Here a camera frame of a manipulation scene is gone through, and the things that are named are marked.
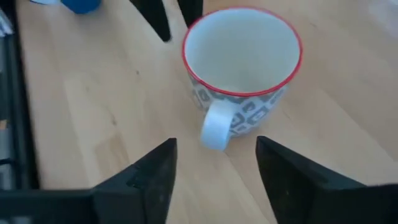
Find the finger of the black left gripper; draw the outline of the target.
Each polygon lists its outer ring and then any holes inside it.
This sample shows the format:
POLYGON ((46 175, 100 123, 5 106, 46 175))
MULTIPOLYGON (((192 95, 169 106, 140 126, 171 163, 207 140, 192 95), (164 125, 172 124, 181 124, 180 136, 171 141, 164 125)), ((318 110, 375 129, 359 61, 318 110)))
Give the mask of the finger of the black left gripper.
POLYGON ((177 0, 187 27, 203 15, 203 0, 177 0))
POLYGON ((171 40, 168 17, 162 0, 129 0, 163 42, 171 40))

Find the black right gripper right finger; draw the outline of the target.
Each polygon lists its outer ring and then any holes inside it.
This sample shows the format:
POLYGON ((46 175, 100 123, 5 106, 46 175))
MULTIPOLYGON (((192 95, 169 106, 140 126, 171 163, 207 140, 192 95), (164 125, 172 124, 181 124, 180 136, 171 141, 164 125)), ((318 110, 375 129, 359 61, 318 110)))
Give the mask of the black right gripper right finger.
POLYGON ((305 224, 318 190, 364 186, 265 136, 256 139, 256 159, 277 224, 305 224))

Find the blue mug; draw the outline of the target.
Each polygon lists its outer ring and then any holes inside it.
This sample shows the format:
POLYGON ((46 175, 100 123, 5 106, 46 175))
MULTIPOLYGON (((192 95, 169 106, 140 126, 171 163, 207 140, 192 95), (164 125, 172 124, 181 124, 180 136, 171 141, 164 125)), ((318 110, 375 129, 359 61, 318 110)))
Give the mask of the blue mug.
POLYGON ((37 4, 52 5, 61 3, 75 14, 87 14, 95 11, 102 0, 29 0, 37 4))

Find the red-rimmed grey patterned mug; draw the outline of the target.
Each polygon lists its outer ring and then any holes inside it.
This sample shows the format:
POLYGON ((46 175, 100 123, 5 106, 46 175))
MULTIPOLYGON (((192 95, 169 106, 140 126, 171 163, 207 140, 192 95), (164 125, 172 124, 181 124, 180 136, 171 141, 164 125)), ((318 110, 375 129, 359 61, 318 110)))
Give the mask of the red-rimmed grey patterned mug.
POLYGON ((231 7, 193 23, 182 59, 193 98, 205 112, 200 140, 223 151, 257 128, 299 71, 303 47, 294 27, 271 11, 231 7))

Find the black aluminium table frame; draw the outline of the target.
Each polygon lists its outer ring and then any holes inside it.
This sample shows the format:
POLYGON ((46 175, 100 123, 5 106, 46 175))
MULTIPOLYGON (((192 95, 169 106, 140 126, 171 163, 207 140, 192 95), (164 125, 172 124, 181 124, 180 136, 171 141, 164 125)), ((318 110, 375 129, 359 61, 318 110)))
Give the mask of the black aluminium table frame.
POLYGON ((17 0, 0 0, 0 190, 39 187, 17 0))

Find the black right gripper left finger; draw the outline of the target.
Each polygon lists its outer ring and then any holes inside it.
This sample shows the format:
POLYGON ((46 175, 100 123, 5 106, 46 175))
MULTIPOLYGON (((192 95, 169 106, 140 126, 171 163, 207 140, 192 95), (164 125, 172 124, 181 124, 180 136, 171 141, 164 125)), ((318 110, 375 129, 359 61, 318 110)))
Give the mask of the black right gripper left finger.
POLYGON ((99 224, 165 224, 175 184, 177 140, 169 138, 95 187, 99 224))

